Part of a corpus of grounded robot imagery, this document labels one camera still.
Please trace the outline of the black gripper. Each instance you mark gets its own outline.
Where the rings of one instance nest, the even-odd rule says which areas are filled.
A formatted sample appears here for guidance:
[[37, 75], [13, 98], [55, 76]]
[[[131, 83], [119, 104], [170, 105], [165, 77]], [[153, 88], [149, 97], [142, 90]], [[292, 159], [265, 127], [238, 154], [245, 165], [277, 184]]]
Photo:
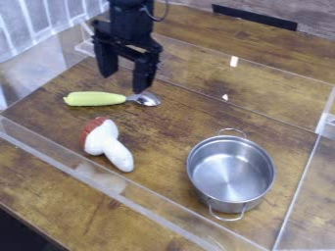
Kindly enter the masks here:
[[142, 93], [155, 79], [161, 52], [163, 46], [153, 38], [155, 17], [155, 0], [107, 0], [109, 21], [94, 20], [95, 53], [103, 77], [118, 72], [117, 46], [129, 45], [146, 49], [135, 60], [133, 88], [137, 94]]

